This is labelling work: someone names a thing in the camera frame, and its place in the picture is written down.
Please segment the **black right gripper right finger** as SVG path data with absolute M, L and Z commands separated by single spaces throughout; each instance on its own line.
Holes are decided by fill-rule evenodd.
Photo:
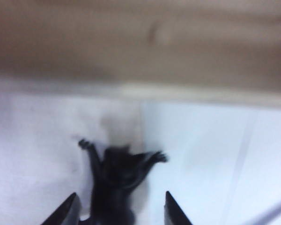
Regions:
M 192 222 L 183 212 L 183 210 L 169 191 L 166 191 L 165 193 L 164 224 L 192 225 Z

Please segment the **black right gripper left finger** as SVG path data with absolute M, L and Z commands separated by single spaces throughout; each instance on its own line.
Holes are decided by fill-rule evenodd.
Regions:
M 42 225 L 77 225 L 80 220 L 80 210 L 79 196 L 73 192 Z

